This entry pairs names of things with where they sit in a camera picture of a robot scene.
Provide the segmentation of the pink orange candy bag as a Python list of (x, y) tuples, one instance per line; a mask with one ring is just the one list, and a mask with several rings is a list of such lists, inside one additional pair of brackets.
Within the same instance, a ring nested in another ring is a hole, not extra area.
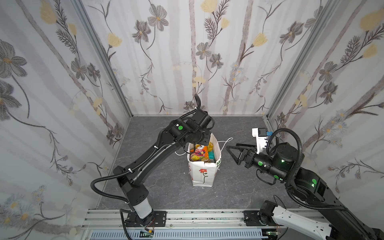
[(209, 160), (208, 147), (203, 145), (194, 145), (190, 150), (191, 162), (206, 162)]

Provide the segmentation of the teal snack bag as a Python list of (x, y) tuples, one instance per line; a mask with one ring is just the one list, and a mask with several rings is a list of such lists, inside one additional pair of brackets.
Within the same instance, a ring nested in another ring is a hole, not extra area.
[(216, 162), (214, 151), (210, 151), (209, 152), (209, 161), (210, 161), (210, 163), (215, 163)]

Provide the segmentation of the white floral paper bag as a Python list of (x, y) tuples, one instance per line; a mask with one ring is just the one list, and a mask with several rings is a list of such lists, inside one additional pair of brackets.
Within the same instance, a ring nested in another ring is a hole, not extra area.
[(214, 144), (215, 163), (210, 163), (209, 160), (206, 162), (191, 162), (190, 150), (193, 148), (194, 144), (187, 144), (187, 148), (183, 154), (187, 156), (189, 173), (194, 187), (213, 186), (219, 167), (222, 164), (222, 152), (224, 147), (232, 140), (233, 138), (230, 137), (225, 141), (218, 141), (217, 138), (211, 134), (210, 142)]

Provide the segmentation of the yellow chips bag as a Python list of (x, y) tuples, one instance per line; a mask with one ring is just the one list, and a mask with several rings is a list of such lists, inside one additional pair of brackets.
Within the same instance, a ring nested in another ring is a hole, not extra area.
[(208, 145), (208, 152), (213, 152), (214, 151), (214, 144), (209, 142), (209, 145)]

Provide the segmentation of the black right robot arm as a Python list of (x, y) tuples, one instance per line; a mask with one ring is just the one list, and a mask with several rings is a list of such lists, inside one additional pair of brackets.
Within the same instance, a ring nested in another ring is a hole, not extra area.
[[(278, 133), (284, 132), (295, 138), (297, 147), (288, 143), (270, 144)], [(253, 145), (236, 144), (227, 146), (235, 162), (245, 162), (246, 168), (256, 167), (285, 185), (288, 196), (302, 207), (319, 211), (331, 223), (330, 240), (382, 240), (380, 229), (370, 228), (345, 207), (326, 182), (316, 173), (302, 168), (303, 146), (299, 136), (287, 128), (272, 133), (266, 143), (266, 154)]]

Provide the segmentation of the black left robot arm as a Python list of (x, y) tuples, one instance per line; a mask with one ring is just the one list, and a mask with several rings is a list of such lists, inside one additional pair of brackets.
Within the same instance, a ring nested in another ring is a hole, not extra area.
[[(139, 217), (141, 226), (148, 226), (154, 220), (154, 210), (148, 200), (149, 191), (144, 185), (148, 176), (186, 144), (208, 146), (210, 142), (215, 122), (208, 112), (202, 110), (198, 95), (195, 95), (195, 100), (195, 109), (171, 121), (160, 131), (156, 142), (137, 160), (124, 168), (116, 167), (111, 176), (95, 179), (90, 184), (98, 195), (127, 203)], [(107, 194), (96, 187), (97, 183), (112, 179), (117, 180), (124, 196)]]

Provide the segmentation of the small green circuit board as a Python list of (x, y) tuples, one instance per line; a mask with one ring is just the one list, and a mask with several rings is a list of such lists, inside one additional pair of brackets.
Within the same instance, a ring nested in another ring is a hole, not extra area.
[(154, 236), (154, 230), (144, 229), (140, 231), (140, 238), (152, 238)]

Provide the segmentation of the left aluminium corner post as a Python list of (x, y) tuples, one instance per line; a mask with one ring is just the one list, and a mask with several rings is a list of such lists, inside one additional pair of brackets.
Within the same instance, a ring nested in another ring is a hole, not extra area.
[(118, 96), (123, 109), (125, 111), (126, 116), (131, 119), (134, 115), (126, 101), (125, 95), (119, 85), (119, 82), (113, 72), (113, 68), (111, 66), (110, 60), (108, 59), (107, 52), (103, 48), (102, 42), (100, 38), (98, 37), (97, 32), (95, 31), (95, 28), (92, 25), (91, 19), (89, 18), (87, 11), (84, 7), (84, 4), (82, 1), (72, 0), (72, 5), (75, 8), (75, 11), (80, 18), (80, 21), (83, 25), (83, 27), (86, 30), (86, 33), (91, 41), (91, 44), (93, 46), (93, 49), (96, 51), (96, 54), (101, 61), (104, 69), (107, 72), (107, 76), (109, 77), (109, 80), (116, 92), (116, 95)]

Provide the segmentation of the aluminium corner post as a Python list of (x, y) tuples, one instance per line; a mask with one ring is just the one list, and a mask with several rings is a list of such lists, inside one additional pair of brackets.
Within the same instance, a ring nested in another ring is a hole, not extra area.
[(319, 40), (322, 34), (322, 31), (326, 28), (328, 21), (331, 19), (339, 3), (340, 1), (331, 0), (331, 1), (327, 1), (327, 3), (325, 4), (323, 10), (321, 11), (318, 17), (317, 22), (313, 26), (313, 29), (311, 30), (309, 37), (307, 38), (305, 44), (303, 45), (302, 50), (298, 54), (298, 57), (294, 61), (292, 68), (290, 69), (285, 80), (283, 81), (283, 84), (279, 89), (268, 111), (268, 114), (266, 115), (266, 118), (268, 120), (272, 119), (273, 115), (277, 112), (279, 106), (282, 104), (283, 98), (285, 97), (291, 84), (295, 80), (297, 73), (304, 65), (306, 58), (310, 55), (316, 42)]
[(100, 38), (98, 37), (97, 32), (95, 31), (95, 28), (92, 25), (91, 19), (89, 18), (87, 11), (84, 7), (84, 4), (82, 1), (72, 0), (72, 5), (75, 8), (75, 11), (80, 18), (80, 21), (83, 25), (83, 27), (86, 30), (86, 33), (91, 41), (91, 44), (93, 46), (93, 49), (96, 51), (96, 54), (101, 61), (104, 69), (107, 72), (107, 76), (109, 77), (109, 80), (116, 92), (116, 95), (118, 96), (123, 109), (125, 111), (126, 116), (131, 119), (134, 115), (126, 101), (125, 95), (119, 85), (119, 82), (113, 72), (113, 68), (111, 66), (110, 60), (108, 59), (107, 52), (103, 48), (102, 42)]

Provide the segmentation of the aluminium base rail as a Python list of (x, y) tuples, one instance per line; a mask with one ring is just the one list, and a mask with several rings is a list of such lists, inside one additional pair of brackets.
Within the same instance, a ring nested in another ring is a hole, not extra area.
[[(245, 209), (217, 210), (166, 210), (160, 221), (149, 225), (154, 230), (176, 229), (247, 229)], [(118, 210), (89, 210), (81, 230), (122, 230), (123, 223)]]

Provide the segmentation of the right aluminium corner post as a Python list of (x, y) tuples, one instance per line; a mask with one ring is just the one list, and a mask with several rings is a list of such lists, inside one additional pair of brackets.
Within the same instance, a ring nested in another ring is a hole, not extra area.
[(279, 89), (268, 111), (268, 114), (266, 115), (266, 118), (268, 120), (272, 119), (273, 115), (277, 112), (279, 106), (282, 104), (283, 98), (285, 97), (291, 84), (295, 80), (297, 73), (304, 65), (306, 58), (310, 55), (316, 42), (319, 40), (322, 34), (322, 31), (326, 28), (328, 21), (331, 19), (339, 3), (340, 1), (331, 0), (331, 1), (327, 1), (327, 3), (325, 4), (323, 10), (321, 11), (318, 17), (317, 22), (313, 26), (313, 29), (311, 30), (309, 37), (307, 38), (305, 44), (303, 45), (302, 50), (298, 54), (298, 57), (294, 61), (292, 68), (290, 69), (285, 80), (283, 81), (283, 84)]

